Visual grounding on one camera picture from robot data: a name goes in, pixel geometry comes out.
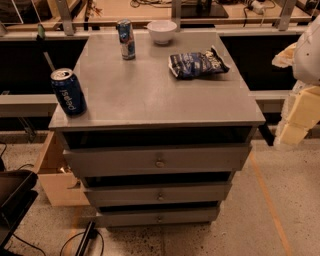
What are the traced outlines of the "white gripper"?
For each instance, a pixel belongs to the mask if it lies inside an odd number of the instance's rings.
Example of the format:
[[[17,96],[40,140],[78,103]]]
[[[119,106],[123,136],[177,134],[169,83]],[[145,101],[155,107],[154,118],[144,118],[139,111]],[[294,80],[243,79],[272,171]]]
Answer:
[[[273,58],[272,65],[292,66],[297,80],[320,84],[320,16],[300,36],[297,44],[292,43]],[[298,145],[319,121],[320,86],[295,85],[283,103],[275,144]]]

